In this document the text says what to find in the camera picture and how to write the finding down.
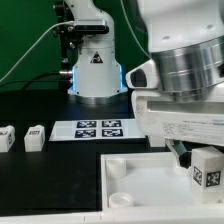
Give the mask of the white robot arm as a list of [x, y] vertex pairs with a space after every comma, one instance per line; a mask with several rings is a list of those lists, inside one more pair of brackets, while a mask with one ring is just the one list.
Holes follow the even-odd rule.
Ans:
[[148, 61], [122, 74], [110, 15], [93, 0], [65, 0], [84, 36], [71, 94], [84, 102], [132, 93], [150, 139], [186, 160], [185, 142], [224, 146], [224, 0], [130, 0], [149, 40]]

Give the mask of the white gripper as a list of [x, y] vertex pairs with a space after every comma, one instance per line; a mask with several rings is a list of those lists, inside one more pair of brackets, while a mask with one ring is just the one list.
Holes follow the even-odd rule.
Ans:
[[165, 138], [182, 168], [191, 153], [181, 141], [224, 146], [224, 94], [212, 90], [204, 101], [178, 103], [153, 90], [135, 90], [132, 106], [137, 126], [146, 136]]

